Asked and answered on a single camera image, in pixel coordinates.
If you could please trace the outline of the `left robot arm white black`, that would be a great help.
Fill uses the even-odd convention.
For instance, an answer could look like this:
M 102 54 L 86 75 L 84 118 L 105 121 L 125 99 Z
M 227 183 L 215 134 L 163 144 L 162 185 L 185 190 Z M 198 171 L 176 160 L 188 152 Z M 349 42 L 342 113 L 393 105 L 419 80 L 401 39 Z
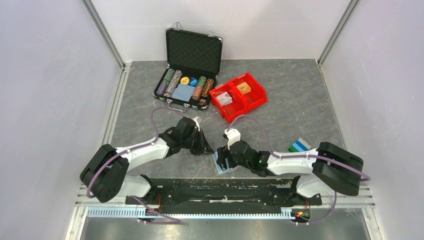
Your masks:
M 87 187 L 89 198 L 107 203 L 115 197 L 135 195 L 145 204 L 153 203 L 157 190 L 144 175 L 129 172 L 153 160 L 165 159 L 187 149 L 193 156 L 211 155 L 201 118 L 183 117 L 175 127 L 170 127 L 153 139 L 127 146 L 102 145 L 82 170 L 79 179 Z

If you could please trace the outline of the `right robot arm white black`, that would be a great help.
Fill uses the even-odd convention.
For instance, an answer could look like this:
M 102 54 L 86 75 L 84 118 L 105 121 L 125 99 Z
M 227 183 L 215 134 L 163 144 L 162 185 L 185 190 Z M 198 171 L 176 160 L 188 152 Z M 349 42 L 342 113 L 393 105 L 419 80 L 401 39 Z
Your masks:
M 361 181 L 366 178 L 362 172 L 364 161 L 330 142 L 321 142 L 318 148 L 306 151 L 270 153 L 256 151 L 240 140 L 218 148 L 210 160 L 217 175 L 237 167 L 246 168 L 259 177 L 294 174 L 288 196 L 295 204 L 329 190 L 357 196 Z

